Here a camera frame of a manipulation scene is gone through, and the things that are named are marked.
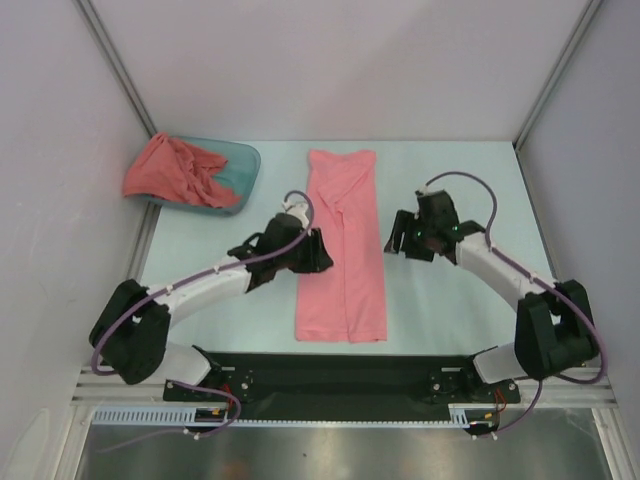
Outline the light pink t shirt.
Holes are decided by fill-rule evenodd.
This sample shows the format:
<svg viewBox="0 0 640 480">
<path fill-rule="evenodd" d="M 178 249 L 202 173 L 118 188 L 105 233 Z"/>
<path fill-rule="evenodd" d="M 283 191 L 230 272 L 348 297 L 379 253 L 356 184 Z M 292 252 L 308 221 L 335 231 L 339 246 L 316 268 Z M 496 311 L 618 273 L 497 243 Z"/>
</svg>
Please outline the light pink t shirt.
<svg viewBox="0 0 640 480">
<path fill-rule="evenodd" d="M 387 339 L 376 153 L 309 152 L 307 195 L 333 266 L 299 278 L 295 338 L 370 343 Z"/>
</svg>

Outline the teal plastic bin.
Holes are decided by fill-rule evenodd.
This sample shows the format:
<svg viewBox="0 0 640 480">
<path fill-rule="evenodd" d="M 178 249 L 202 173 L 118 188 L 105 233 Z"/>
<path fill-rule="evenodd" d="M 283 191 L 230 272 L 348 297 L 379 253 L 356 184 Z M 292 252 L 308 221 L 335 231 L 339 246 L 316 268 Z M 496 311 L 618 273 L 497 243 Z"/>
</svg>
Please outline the teal plastic bin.
<svg viewBox="0 0 640 480">
<path fill-rule="evenodd" d="M 137 194 L 134 198 L 161 207 L 210 216 L 230 217 L 240 213 L 253 192 L 261 167 L 260 153 L 254 147 L 238 142 L 190 136 L 179 136 L 179 139 L 204 150 L 221 154 L 227 159 L 227 165 L 220 173 L 216 173 L 213 179 L 222 186 L 231 188 L 236 195 L 240 196 L 240 201 L 228 208 L 212 208 L 172 202 L 148 194 Z"/>
</svg>

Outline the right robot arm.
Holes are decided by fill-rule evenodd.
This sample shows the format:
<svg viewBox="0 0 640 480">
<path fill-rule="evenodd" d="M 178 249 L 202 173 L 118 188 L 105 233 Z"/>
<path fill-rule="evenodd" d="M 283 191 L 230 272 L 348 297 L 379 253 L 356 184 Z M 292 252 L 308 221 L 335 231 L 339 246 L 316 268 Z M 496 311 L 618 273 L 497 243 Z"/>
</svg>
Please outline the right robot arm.
<svg viewBox="0 0 640 480">
<path fill-rule="evenodd" d="M 508 257 L 488 225 L 460 221 L 446 191 L 416 197 L 417 211 L 397 211 L 385 252 L 426 262 L 444 257 L 483 281 L 516 315 L 513 341 L 475 354 L 473 369 L 461 376 L 469 399 L 486 400 L 503 380 L 543 381 L 600 355 L 588 295 L 579 282 L 546 280 Z"/>
</svg>

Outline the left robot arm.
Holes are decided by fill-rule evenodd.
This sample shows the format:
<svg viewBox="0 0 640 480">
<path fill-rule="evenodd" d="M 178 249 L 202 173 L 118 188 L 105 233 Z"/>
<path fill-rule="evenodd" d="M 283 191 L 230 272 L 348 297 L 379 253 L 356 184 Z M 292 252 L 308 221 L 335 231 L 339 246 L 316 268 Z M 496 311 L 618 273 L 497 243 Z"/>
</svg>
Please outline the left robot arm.
<svg viewBox="0 0 640 480">
<path fill-rule="evenodd" d="M 207 270 L 164 287 L 134 279 L 120 283 L 89 335 L 91 369 L 127 385 L 156 376 L 210 399 L 224 382 L 221 365 L 196 345 L 171 342 L 171 329 L 218 301 L 261 287 L 282 270 L 318 274 L 333 264 L 320 228 L 297 214 L 278 213 L 263 232 L 228 250 Z"/>
</svg>

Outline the salmon red t shirt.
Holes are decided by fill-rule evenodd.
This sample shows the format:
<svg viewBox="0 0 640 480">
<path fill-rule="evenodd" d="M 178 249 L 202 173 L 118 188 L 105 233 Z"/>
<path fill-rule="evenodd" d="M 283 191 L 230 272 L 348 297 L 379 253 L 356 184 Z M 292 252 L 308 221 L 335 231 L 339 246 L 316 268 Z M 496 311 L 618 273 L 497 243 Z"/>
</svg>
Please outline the salmon red t shirt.
<svg viewBox="0 0 640 480">
<path fill-rule="evenodd" d="M 215 176 L 226 157 L 161 132 L 154 135 L 127 171 L 122 194 L 151 195 L 190 206 L 229 208 L 241 196 Z"/>
</svg>

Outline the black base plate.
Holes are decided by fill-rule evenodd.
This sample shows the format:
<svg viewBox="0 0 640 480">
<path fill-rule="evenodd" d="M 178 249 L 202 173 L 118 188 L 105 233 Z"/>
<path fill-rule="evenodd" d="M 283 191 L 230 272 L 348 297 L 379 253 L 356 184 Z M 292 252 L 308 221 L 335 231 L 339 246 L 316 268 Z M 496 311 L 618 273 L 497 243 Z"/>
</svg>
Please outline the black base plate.
<svg viewBox="0 0 640 480">
<path fill-rule="evenodd" d="M 244 420 L 413 422 L 444 419 L 452 404 L 521 400 L 513 380 L 484 384 L 464 356 L 214 353 L 224 392 Z M 213 388 L 166 383 L 168 402 L 213 402 Z"/>
</svg>

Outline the aluminium front rail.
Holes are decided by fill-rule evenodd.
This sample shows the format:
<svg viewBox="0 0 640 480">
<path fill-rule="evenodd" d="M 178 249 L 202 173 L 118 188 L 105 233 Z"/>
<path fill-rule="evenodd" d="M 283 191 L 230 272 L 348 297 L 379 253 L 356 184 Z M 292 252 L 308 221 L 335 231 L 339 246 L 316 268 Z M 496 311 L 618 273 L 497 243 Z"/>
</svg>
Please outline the aluminium front rail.
<svg viewBox="0 0 640 480">
<path fill-rule="evenodd" d="M 150 377 L 137 385 L 127 385 L 118 376 L 97 376 L 89 368 L 81 369 L 71 396 L 74 406 L 160 406 L 165 381 Z M 578 385 L 552 377 L 544 381 L 536 404 L 538 408 L 606 409 L 618 406 L 609 381 L 604 378 L 596 384 Z"/>
</svg>

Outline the right aluminium corner post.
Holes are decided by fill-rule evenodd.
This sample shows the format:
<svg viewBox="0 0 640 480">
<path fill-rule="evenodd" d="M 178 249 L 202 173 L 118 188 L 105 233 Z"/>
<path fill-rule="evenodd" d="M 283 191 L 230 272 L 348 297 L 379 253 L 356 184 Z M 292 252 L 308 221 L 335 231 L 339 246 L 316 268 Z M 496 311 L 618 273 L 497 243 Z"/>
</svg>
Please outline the right aluminium corner post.
<svg viewBox="0 0 640 480">
<path fill-rule="evenodd" d="M 555 90 L 559 87 L 563 77 L 576 56 L 579 48 L 584 42 L 592 24 L 603 6 L 606 4 L 604 0 L 589 0 L 582 9 L 577 21 L 564 43 L 560 54 L 555 60 L 549 75 L 546 77 L 542 89 L 537 95 L 534 103 L 529 109 L 517 135 L 515 136 L 512 146 L 516 153 L 519 153 L 525 145 L 531 132 L 535 128 L 539 118 L 544 113 L 547 104 L 550 102 Z"/>
</svg>

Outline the aluminium corner post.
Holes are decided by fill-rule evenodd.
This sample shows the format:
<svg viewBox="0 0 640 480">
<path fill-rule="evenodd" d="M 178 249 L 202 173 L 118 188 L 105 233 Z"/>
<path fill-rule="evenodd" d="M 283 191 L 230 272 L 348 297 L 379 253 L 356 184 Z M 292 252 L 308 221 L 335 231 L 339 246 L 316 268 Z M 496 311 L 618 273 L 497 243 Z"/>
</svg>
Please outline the aluminium corner post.
<svg viewBox="0 0 640 480">
<path fill-rule="evenodd" d="M 153 137 L 158 132 L 155 122 L 94 2 L 90 0 L 72 0 L 71 3 L 82 18 L 107 68 L 114 76 L 141 128 L 149 138 Z"/>
<path fill-rule="evenodd" d="M 535 128 L 539 118 L 544 113 L 547 104 L 550 102 L 555 90 L 559 87 L 563 77 L 576 56 L 579 48 L 584 42 L 592 24 L 603 6 L 606 4 L 604 0 L 589 0 L 582 9 L 577 21 L 564 43 L 560 54 L 555 60 L 549 75 L 546 77 L 542 89 L 537 95 L 534 103 L 529 109 L 517 135 L 515 136 L 512 146 L 516 153 L 519 153 L 525 145 L 531 132 Z"/>
</svg>

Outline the left aluminium corner post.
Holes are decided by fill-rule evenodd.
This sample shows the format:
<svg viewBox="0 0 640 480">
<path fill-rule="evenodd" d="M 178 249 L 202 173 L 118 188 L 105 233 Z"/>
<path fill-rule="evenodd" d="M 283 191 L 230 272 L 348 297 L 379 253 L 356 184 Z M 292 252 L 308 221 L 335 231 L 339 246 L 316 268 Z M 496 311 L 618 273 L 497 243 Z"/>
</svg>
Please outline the left aluminium corner post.
<svg viewBox="0 0 640 480">
<path fill-rule="evenodd" d="M 158 132 L 155 122 L 94 2 L 90 0 L 72 0 L 71 3 L 82 18 L 107 68 L 114 76 L 141 128 L 149 138 L 153 137 Z"/>
</svg>

